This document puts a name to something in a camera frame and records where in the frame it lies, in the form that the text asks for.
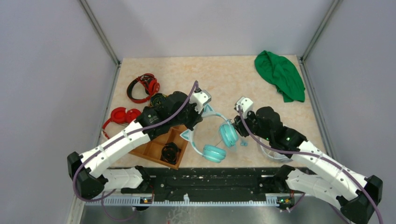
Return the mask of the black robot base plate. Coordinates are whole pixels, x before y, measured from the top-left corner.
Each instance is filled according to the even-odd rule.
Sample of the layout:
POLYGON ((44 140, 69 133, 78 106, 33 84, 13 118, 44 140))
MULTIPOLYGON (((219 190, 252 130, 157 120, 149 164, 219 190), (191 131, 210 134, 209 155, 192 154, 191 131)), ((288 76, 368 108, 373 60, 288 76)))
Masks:
POLYGON ((122 194, 149 194, 155 202, 263 202, 270 194, 290 196, 274 178, 280 168, 144 168, 147 180, 122 194))

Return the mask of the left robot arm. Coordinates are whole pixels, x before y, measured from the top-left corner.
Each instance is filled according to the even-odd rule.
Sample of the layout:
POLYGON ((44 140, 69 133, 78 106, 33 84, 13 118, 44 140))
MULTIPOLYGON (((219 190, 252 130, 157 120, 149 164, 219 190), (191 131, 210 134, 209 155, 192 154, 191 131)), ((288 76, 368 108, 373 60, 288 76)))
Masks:
POLYGON ((149 143, 172 127, 184 125, 192 130, 202 121, 210 94, 199 90, 186 95, 176 91, 163 103, 145 107, 118 134, 84 153, 72 152, 67 156, 68 173, 76 196, 86 202, 96 201, 103 191, 131 188, 139 193, 149 189, 149 176, 140 166, 114 169, 110 166, 133 149, 149 143))

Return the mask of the teal cat-ear headphones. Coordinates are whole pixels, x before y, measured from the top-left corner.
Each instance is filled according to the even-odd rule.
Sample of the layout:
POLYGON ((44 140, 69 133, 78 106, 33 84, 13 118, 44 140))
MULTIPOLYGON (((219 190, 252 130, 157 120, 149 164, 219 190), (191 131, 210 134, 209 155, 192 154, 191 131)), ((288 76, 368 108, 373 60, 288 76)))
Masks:
POLYGON ((248 146, 246 138, 238 134, 231 120, 215 111, 210 105, 205 106, 202 118, 210 120, 219 118, 222 121, 213 128, 199 131, 198 136, 195 135, 197 127, 193 130, 186 129, 180 134, 180 137, 188 141, 201 157, 214 163, 221 163, 226 158, 227 152, 236 152, 238 147, 248 146))

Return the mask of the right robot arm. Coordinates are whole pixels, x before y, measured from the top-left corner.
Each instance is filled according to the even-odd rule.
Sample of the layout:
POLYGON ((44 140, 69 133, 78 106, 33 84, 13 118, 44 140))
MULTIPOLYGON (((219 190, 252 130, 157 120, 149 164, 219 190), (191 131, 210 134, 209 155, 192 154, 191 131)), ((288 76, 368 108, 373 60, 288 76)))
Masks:
POLYGON ((367 224, 373 215, 379 223, 383 181, 376 175, 365 176, 342 165, 317 148, 299 131, 285 126, 280 115, 267 106, 252 111, 247 104, 236 104, 233 126, 243 137, 251 137, 264 148, 303 164, 311 171, 304 174, 283 165, 274 179, 279 192, 296 190, 314 196, 336 208, 355 224, 367 224))

